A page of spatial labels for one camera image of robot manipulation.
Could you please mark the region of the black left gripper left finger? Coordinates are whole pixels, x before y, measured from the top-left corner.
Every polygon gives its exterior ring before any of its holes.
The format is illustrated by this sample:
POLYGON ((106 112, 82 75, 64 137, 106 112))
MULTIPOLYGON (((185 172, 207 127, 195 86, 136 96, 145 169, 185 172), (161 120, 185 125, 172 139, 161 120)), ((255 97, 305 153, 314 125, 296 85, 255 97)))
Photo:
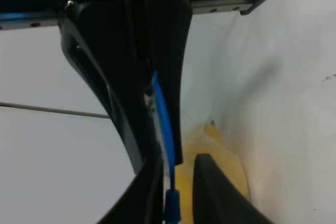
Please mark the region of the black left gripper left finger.
POLYGON ((139 173, 147 156, 147 126, 130 2, 69 1, 60 30, 64 55, 108 113, 139 173))

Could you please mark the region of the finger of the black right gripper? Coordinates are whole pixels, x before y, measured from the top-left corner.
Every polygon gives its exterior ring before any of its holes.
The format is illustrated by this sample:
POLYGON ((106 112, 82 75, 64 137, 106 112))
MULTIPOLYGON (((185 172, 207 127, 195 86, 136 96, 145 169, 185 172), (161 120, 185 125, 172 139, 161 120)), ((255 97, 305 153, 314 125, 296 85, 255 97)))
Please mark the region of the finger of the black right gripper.
POLYGON ((146 159, 126 192, 99 223, 162 222, 163 158, 159 154, 146 159))
POLYGON ((271 223, 234 187, 209 154, 198 154, 193 175, 194 223, 271 223))

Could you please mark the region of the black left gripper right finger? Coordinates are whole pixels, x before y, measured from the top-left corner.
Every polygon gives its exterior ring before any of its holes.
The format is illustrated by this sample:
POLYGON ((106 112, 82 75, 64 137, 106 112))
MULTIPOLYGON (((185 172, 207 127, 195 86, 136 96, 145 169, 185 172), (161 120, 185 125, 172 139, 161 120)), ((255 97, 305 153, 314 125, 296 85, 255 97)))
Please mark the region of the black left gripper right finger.
POLYGON ((192 19, 189 0, 145 0, 153 69, 164 95, 172 129, 175 164, 183 163, 180 97, 184 53, 192 19))

